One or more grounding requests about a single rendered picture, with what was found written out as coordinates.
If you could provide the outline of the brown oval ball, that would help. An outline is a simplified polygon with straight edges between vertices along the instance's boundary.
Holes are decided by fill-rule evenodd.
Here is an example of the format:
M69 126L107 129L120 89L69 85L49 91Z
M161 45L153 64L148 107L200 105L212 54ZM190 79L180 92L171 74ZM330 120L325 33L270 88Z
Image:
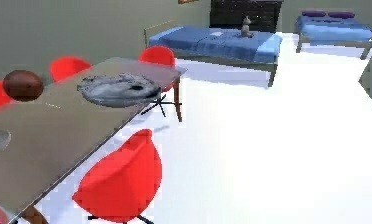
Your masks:
M14 70L3 79L5 93L16 101L36 100L44 91L44 83L38 75L28 70Z

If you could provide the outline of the grey marbled bowl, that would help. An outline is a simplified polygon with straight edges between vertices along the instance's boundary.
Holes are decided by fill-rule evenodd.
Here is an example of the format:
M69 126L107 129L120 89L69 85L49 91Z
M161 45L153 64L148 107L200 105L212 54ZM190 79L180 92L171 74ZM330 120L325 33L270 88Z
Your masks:
M142 75L122 73L118 76L85 77L77 90L87 101L112 108L126 108L157 99L162 88Z

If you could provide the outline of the grey brown dining table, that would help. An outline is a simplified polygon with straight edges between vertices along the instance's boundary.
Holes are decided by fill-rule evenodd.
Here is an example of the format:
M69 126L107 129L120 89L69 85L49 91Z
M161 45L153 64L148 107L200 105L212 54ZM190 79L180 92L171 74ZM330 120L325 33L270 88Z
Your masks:
M92 104L77 91L83 78L143 75L161 87L179 79L182 67L110 58L51 85L32 102L0 108L0 130L11 140L0 151L0 211L14 224L22 212L86 161L144 106L110 108Z

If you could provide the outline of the grey teddy bear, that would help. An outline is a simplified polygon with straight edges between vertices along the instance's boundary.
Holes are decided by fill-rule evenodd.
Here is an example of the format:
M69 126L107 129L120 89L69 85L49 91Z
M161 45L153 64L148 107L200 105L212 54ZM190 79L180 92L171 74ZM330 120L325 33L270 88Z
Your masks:
M254 34L250 31L250 24L251 24L251 20L249 19L248 16L246 16L242 22L242 28L241 28L242 37L251 38L254 36Z

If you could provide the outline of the dark wooden chest of drawers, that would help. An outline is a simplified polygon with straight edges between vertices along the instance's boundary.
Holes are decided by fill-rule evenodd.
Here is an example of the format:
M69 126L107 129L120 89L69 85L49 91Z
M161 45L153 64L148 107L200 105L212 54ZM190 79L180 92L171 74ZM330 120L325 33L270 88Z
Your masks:
M241 29L251 21L251 31L275 33L284 0L211 0L210 28Z

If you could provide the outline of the grey round dish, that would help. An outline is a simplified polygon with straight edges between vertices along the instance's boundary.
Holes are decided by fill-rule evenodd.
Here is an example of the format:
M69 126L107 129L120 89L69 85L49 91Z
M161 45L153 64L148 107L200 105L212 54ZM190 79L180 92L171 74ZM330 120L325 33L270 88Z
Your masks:
M0 130L0 152L5 150L11 141L11 133L8 130Z

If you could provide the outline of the blue bed with purple pillows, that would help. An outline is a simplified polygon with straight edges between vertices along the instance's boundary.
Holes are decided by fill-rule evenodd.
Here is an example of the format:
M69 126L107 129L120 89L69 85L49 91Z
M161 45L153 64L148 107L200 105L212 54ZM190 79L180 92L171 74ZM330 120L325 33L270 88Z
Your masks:
M302 45L333 45L363 48L360 56L365 60L372 48L372 29L354 18L341 19L325 17L306 17L300 15L295 24L298 34L296 52L300 53Z

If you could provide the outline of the blue bed with wooden frame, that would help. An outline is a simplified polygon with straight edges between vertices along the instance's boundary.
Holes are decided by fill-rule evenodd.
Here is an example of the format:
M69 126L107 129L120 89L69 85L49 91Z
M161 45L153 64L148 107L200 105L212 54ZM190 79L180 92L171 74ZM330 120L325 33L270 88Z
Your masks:
M211 36L223 32L221 36ZM202 28L168 21L144 29L145 44L170 48L180 59L264 72L250 80L271 87L278 67L282 38L270 32L253 31L242 37L238 29Z

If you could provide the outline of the purple pillow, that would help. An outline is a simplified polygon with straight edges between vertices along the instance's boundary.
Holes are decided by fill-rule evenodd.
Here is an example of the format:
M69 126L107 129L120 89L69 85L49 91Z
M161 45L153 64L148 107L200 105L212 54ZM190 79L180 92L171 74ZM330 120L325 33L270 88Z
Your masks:
M341 11L341 12L328 12L327 15L332 18L350 19L354 18L355 14L353 12Z
M306 17L325 17L327 13L325 11L313 10L313 11L302 11L302 16Z

